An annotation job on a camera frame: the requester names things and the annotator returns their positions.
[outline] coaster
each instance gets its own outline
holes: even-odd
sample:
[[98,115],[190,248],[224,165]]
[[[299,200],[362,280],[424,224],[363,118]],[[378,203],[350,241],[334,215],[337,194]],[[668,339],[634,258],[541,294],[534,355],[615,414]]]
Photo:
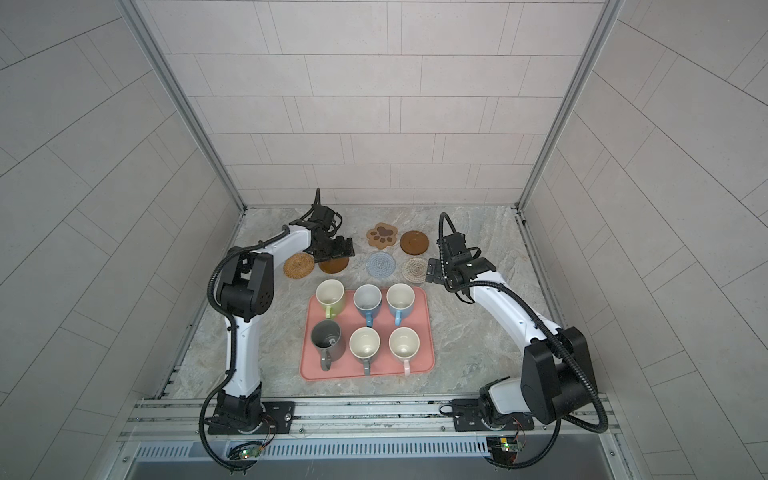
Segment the coaster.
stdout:
[[338,273],[344,270],[347,265],[349,265],[349,257],[334,258],[320,262],[320,269],[325,273]]
[[408,260],[402,268],[402,275],[410,283],[423,283],[427,278],[427,261],[421,257]]
[[370,276],[386,278],[395,272],[395,259],[385,252],[372,253],[366,262],[366,269]]
[[397,227],[387,223],[377,223],[375,227],[368,230],[368,245],[384,250],[397,242]]
[[288,278],[298,280],[312,273],[315,269],[315,259],[308,253],[299,252],[291,256],[283,264],[283,272]]
[[429,248],[429,238],[417,230],[405,232],[400,237],[400,248],[408,255],[421,255]]

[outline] mug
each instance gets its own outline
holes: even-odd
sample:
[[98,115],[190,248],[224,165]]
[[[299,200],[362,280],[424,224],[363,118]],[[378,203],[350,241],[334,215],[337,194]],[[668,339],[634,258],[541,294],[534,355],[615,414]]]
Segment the mug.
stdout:
[[355,290],[355,307],[366,318],[366,325],[373,326],[373,319],[382,307],[382,291],[376,285],[363,285]]
[[379,353],[381,343],[379,334],[368,326],[358,328],[349,338],[349,350],[362,363],[362,370],[367,376],[371,374],[371,362]]
[[400,320],[411,314],[415,300],[416,294],[410,285],[396,283],[387,290],[386,302],[389,304],[389,312],[395,317],[396,326],[400,326]]
[[346,349],[341,327],[333,320],[323,320],[312,329],[310,338],[320,353],[320,368],[327,372],[331,363],[340,359]]
[[335,279],[322,282],[315,290],[320,305],[326,309],[326,318],[336,318],[344,310],[344,285]]
[[389,336],[389,350],[403,363],[406,375],[411,374],[410,360],[419,352],[419,344],[419,334],[407,326],[395,329]]

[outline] dark gray mug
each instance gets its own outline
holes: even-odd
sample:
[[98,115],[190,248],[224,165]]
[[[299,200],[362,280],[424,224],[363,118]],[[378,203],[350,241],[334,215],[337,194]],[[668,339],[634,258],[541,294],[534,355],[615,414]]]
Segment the dark gray mug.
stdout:
[[320,353],[320,368],[327,372],[331,363],[344,355],[346,346],[341,336],[341,327],[333,320],[323,320],[315,325],[310,335],[312,344]]

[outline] metal corner post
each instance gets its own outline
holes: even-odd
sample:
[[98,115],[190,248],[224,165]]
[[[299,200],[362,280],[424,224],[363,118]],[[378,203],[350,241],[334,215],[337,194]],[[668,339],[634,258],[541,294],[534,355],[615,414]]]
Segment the metal corner post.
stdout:
[[544,146],[541,148],[538,159],[531,171],[531,176],[528,178],[528,182],[526,182],[523,193],[520,196],[517,208],[521,212],[525,210],[528,203],[531,201],[534,187],[541,177],[541,173],[544,171],[544,166],[549,160],[549,157],[552,155],[552,151],[563,131],[568,115],[571,114],[576,106],[576,101],[578,100],[584,85],[587,83],[587,78],[589,78],[589,74],[592,72],[594,63],[598,59],[598,55],[608,38],[608,34],[611,33],[611,29],[618,16],[619,8],[623,2],[624,0],[606,0],[603,5],[603,9],[592,30],[592,35],[589,38],[587,47],[584,49],[584,54],[581,56],[581,60],[579,60],[578,66],[576,67],[576,72],[571,79],[571,83],[568,85],[568,90],[565,92],[563,102],[558,109],[558,114],[555,116],[554,122],[552,122]]
[[181,115],[184,123],[189,127],[190,132],[192,133],[194,140],[197,142],[197,145],[200,147],[200,150],[203,152],[203,155],[205,155],[211,166],[214,168],[214,171],[216,171],[218,177],[224,183],[224,186],[227,188],[230,196],[235,201],[235,204],[237,205],[240,213],[244,213],[246,210],[246,204],[243,202],[243,198],[240,196],[240,192],[238,192],[237,188],[235,188],[234,183],[227,173],[227,170],[224,168],[221,159],[214,150],[214,146],[211,144],[208,135],[205,133],[200,119],[198,119],[194,113],[194,109],[189,103],[187,96],[182,92],[179,82],[177,81],[176,77],[174,77],[170,66],[165,61],[163,52],[160,51],[157,43],[152,38],[152,34],[150,33],[149,28],[144,22],[144,18],[136,8],[135,1],[115,0],[115,3],[118,6],[118,10],[123,15],[125,23],[127,23],[128,28],[133,33],[134,38],[136,38],[139,47],[141,47],[141,50],[144,52],[144,55],[147,57],[147,60],[154,69],[155,74],[157,74],[157,78],[160,79],[160,83],[163,85],[165,91],[170,96],[171,101],[176,106],[179,115]]

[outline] brown round coaster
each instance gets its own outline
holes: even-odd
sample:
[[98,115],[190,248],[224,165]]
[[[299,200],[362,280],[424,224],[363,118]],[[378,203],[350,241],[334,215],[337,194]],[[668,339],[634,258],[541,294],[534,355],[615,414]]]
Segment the brown round coaster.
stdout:
[[421,255],[429,248],[429,238],[417,230],[405,232],[400,237],[400,248],[408,255]]
[[334,258],[333,260],[326,260],[320,262],[320,269],[325,273],[338,273],[349,265],[349,257]]
[[299,252],[283,264],[283,272],[288,278],[298,280],[312,273],[315,269],[315,259],[308,253]]

